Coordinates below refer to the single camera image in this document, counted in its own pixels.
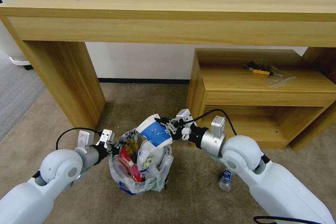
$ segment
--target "water bottle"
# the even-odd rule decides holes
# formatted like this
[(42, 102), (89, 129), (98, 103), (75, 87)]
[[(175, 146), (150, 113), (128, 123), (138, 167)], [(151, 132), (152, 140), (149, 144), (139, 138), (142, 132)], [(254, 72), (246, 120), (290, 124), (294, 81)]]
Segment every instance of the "water bottle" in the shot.
[(222, 188), (224, 191), (230, 191), (231, 179), (232, 172), (229, 169), (226, 169), (225, 171), (223, 171), (222, 178), (219, 181), (219, 187)]

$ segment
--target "wooden cabinet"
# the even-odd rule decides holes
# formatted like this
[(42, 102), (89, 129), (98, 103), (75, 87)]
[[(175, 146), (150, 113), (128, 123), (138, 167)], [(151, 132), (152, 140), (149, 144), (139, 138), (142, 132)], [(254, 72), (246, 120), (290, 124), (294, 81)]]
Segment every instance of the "wooden cabinet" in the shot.
[[(295, 76), (271, 88), (269, 78), (243, 65), (265, 59)], [(196, 49), (187, 107), (195, 118), (221, 108), (238, 134), (257, 141), (261, 148), (285, 148), (336, 100), (336, 85), (304, 64), (293, 50)], [(210, 127), (214, 113), (197, 123)], [(227, 137), (233, 132), (226, 124)]]

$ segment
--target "carpet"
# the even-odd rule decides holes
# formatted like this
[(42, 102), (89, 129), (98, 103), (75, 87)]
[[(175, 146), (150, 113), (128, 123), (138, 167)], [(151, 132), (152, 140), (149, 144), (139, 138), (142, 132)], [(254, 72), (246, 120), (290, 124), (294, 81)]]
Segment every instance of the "carpet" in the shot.
[(45, 90), (34, 70), (11, 63), (0, 51), (0, 141)]
[[(112, 129), (116, 139), (149, 115), (173, 117), (186, 106), (187, 85), (101, 84), (106, 107), (98, 129)], [(0, 143), (0, 197), (27, 181), (43, 158), (55, 149), (57, 137), (71, 128), (57, 104), (45, 91)], [(288, 168), (336, 216), (336, 126), (294, 152), (263, 150), (274, 162)], [(60, 148), (74, 148), (77, 136), (68, 133)], [(107, 159), (61, 193), (45, 223), (253, 223), (265, 214), (238, 176), (230, 192), (218, 187), (225, 167), (188, 142), (172, 145), (174, 161), (167, 189), (130, 196), (112, 180)]]

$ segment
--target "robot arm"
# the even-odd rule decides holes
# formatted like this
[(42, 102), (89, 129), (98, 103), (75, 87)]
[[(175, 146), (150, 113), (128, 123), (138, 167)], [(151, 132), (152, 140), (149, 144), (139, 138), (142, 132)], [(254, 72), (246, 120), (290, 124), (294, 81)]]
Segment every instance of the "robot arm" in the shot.
[(78, 145), (74, 150), (51, 152), (42, 161), (36, 174), (27, 182), (14, 187), (0, 200), (0, 223), (42, 223), (62, 191), (79, 181), (88, 169), (107, 157), (108, 152), (119, 153), (117, 147), (107, 150), (106, 142), (112, 141), (113, 137), (114, 133), (105, 129), (94, 145), (94, 134), (80, 131)]
[(172, 120), (157, 119), (173, 139), (195, 143), (236, 173), (270, 216), (335, 224), (327, 207), (285, 167), (262, 153), (252, 138), (236, 135), (226, 140), (224, 117), (216, 116), (210, 130), (197, 127), (192, 120), (188, 109), (181, 110)]

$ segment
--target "black cable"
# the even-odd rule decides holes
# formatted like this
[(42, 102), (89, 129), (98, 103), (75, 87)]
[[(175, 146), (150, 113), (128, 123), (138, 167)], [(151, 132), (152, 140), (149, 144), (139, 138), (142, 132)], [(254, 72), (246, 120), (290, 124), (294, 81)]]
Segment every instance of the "black cable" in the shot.
[(288, 221), (288, 222), (296, 222), (296, 223), (305, 223), (305, 224), (321, 224), (319, 222), (314, 222), (310, 220), (302, 220), (302, 219), (295, 219), (295, 218), (287, 218), (287, 217), (277, 217), (277, 216), (254, 216), (253, 220), (257, 224), (277, 224), (276, 222), (269, 222), (264, 223), (258, 221), (259, 219), (271, 219), (271, 220), (277, 220), (277, 221)]
[(235, 131), (233, 125), (232, 125), (232, 122), (231, 122), (229, 116), (227, 115), (227, 113), (226, 113), (224, 110), (219, 109), (219, 108), (212, 109), (212, 110), (210, 110), (210, 111), (204, 113), (203, 115), (200, 115), (199, 117), (196, 117), (195, 119), (193, 119), (193, 120), (191, 120), (191, 121), (184, 122), (182, 125), (185, 125), (185, 124), (187, 124), (187, 123), (191, 123), (191, 122), (195, 122), (195, 121), (197, 121), (197, 120), (203, 118), (204, 116), (207, 116), (208, 114), (210, 114), (210, 113), (212, 113), (212, 112), (215, 112), (215, 111), (220, 111), (220, 112), (222, 112), (222, 113), (225, 115), (225, 117), (226, 117), (227, 120), (229, 121), (229, 124), (230, 124), (230, 126), (231, 126), (231, 129), (232, 129), (234, 135), (237, 135), (237, 133), (236, 133), (236, 131)]
[(68, 129), (68, 130), (64, 131), (64, 132), (57, 138), (57, 141), (56, 141), (56, 150), (58, 150), (58, 142), (60, 141), (61, 137), (62, 137), (65, 133), (67, 133), (67, 132), (69, 132), (69, 131), (71, 131), (71, 130), (79, 130), (79, 129), (80, 129), (80, 130), (90, 130), (90, 131), (92, 131), (92, 132), (94, 132), (94, 133), (97, 133), (98, 135), (101, 134), (100, 131), (97, 131), (97, 130), (95, 130), (95, 129), (90, 129), (90, 128), (76, 127), (76, 128)]

